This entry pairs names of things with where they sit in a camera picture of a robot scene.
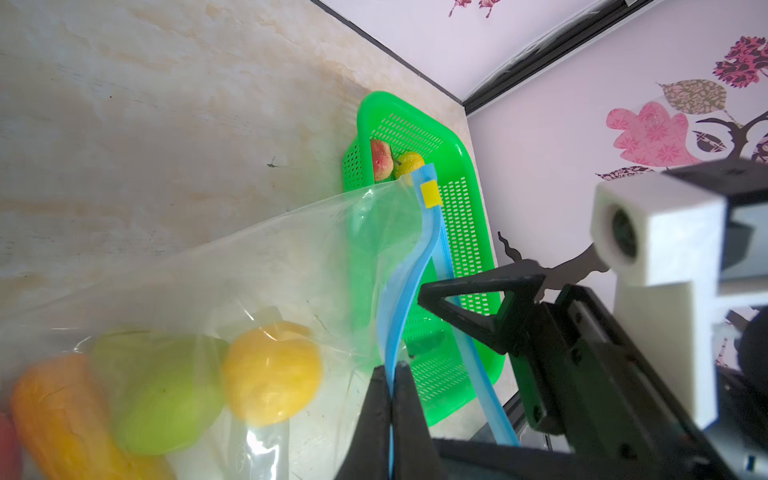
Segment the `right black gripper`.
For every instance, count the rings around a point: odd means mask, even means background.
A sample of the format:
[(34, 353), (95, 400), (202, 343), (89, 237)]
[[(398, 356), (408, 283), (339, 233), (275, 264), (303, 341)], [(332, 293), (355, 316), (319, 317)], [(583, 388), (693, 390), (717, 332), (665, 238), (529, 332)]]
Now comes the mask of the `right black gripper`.
[(717, 417), (699, 427), (592, 292), (537, 302), (542, 274), (477, 274), (425, 283), (418, 305), (508, 354), (529, 424), (564, 436), (552, 461), (569, 479), (763, 479), (767, 399), (714, 368)]

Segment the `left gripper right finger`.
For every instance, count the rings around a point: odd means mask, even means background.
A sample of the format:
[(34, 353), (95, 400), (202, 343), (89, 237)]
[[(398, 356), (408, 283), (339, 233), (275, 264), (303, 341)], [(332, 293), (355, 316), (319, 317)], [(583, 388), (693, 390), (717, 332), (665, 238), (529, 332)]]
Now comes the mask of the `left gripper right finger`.
[(395, 368), (392, 396), (393, 479), (446, 479), (447, 472), (430, 436), (410, 365)]

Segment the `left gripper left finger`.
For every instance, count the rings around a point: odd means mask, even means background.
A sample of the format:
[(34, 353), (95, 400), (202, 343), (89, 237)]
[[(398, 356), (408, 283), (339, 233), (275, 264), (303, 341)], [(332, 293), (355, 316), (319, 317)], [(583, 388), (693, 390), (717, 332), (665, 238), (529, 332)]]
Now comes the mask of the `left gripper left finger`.
[(392, 406), (384, 366), (373, 370), (351, 444), (336, 480), (390, 478)]

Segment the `yellow lemon toy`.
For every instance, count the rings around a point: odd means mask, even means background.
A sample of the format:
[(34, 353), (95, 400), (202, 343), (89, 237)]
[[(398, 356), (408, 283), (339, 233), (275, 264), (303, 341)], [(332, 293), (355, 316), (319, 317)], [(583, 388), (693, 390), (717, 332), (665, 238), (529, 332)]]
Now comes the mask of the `yellow lemon toy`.
[(222, 375), (235, 417), (264, 427), (290, 419), (315, 398), (323, 359), (307, 327), (279, 321), (237, 337)]

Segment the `yellow pear toy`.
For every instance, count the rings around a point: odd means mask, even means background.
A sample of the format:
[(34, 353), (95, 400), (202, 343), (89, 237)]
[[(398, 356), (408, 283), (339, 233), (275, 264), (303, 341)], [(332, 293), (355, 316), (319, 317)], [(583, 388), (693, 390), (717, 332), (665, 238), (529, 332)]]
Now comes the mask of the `yellow pear toy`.
[(411, 174), (425, 165), (423, 157), (413, 151), (405, 152), (394, 161), (394, 175), (396, 179)]

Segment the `clear zip bag blue zipper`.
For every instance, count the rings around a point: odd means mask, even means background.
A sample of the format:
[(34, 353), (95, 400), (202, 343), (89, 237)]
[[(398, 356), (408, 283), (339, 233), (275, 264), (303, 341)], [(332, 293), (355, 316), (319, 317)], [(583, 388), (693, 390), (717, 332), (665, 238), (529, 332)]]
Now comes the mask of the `clear zip bag blue zipper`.
[(307, 327), (323, 359), (315, 398), (254, 427), (224, 407), (192, 446), (159, 456), (173, 479), (330, 479), (351, 442), (368, 381), (410, 365), (427, 425), (472, 400), (491, 441), (514, 445), (491, 386), (503, 358), (417, 303), (425, 283), (493, 267), (474, 180), (421, 167), (283, 214), (1, 323), (1, 475), (46, 479), (11, 413), (14, 385), (40, 361), (89, 352), (103, 334), (203, 334), (230, 343), (254, 328)]

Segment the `red apple toy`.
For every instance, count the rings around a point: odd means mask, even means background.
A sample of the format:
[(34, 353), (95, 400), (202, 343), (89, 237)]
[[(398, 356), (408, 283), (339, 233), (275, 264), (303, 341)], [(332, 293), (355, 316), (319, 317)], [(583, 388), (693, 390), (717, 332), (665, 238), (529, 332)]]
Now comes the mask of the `red apple toy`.
[(370, 141), (373, 174), (375, 182), (387, 180), (394, 170), (394, 160), (388, 143), (372, 139)]

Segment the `green pear toy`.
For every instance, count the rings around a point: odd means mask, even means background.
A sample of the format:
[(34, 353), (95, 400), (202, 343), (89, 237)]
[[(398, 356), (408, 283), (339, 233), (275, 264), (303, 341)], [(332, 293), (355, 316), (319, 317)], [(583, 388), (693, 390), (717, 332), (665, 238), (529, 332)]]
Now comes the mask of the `green pear toy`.
[(117, 445), (159, 456), (195, 444), (224, 407), (221, 365), (229, 347), (203, 334), (101, 335), (89, 366), (106, 394)]

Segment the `orange banana toy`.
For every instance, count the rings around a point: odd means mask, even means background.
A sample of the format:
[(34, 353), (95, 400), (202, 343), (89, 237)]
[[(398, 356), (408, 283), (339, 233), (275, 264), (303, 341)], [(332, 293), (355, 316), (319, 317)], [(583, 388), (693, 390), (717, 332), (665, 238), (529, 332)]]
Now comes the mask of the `orange banana toy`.
[(22, 445), (46, 479), (173, 479), (162, 457), (121, 450), (106, 400), (84, 354), (28, 367), (16, 381), (11, 413)]

